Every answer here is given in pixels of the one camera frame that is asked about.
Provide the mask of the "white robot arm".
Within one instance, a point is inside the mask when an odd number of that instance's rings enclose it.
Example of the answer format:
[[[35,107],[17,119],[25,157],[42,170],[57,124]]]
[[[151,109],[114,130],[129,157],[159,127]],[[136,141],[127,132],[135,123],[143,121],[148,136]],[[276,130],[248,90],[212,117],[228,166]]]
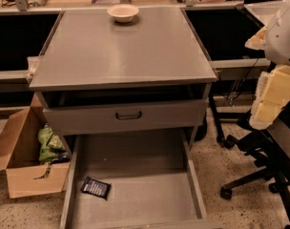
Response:
[[[290,102],[290,0],[285,0],[268,25],[245,43],[247,48],[263,49],[265,57],[276,68],[260,74],[256,99],[249,124],[263,130],[273,124]]]

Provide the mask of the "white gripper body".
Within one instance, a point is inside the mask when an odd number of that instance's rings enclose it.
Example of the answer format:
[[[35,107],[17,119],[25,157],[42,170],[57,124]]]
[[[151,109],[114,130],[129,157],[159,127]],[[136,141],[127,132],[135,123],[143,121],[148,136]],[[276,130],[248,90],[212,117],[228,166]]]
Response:
[[[249,124],[256,130],[269,127],[290,101],[290,66],[277,66],[270,73],[262,72],[251,108]]]

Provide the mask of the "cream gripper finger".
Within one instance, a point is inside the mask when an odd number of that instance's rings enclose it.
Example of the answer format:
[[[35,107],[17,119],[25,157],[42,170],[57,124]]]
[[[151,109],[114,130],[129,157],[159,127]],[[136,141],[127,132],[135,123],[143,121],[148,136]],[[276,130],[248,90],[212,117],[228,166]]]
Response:
[[[267,32],[267,27],[262,27],[257,31],[252,37],[250,37],[245,42],[245,47],[252,50],[263,50],[265,47],[265,35]]]

